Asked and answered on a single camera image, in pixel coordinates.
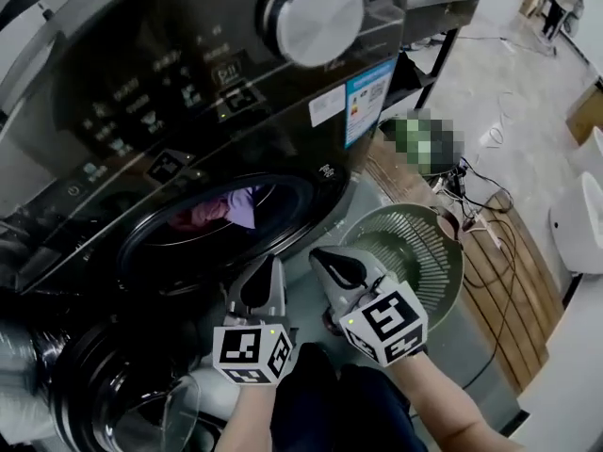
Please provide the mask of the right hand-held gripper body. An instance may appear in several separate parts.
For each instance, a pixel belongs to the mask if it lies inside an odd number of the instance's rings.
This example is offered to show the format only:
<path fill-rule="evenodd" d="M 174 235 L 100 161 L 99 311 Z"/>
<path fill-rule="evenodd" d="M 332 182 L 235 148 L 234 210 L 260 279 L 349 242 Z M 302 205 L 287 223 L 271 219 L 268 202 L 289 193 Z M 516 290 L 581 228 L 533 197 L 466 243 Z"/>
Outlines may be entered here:
<path fill-rule="evenodd" d="M 387 275 L 339 319 L 348 342 L 382 367 L 418 353 L 426 345 L 428 324 L 411 286 Z"/>

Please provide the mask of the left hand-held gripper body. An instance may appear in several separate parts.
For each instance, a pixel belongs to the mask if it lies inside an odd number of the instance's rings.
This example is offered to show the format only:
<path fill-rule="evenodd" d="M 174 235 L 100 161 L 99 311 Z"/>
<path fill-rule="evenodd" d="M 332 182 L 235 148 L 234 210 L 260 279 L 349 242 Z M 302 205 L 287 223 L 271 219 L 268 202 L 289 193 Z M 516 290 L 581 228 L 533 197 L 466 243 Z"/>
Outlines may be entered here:
<path fill-rule="evenodd" d="M 276 385 L 294 348 L 284 316 L 227 315 L 213 331 L 213 367 L 236 385 Z"/>

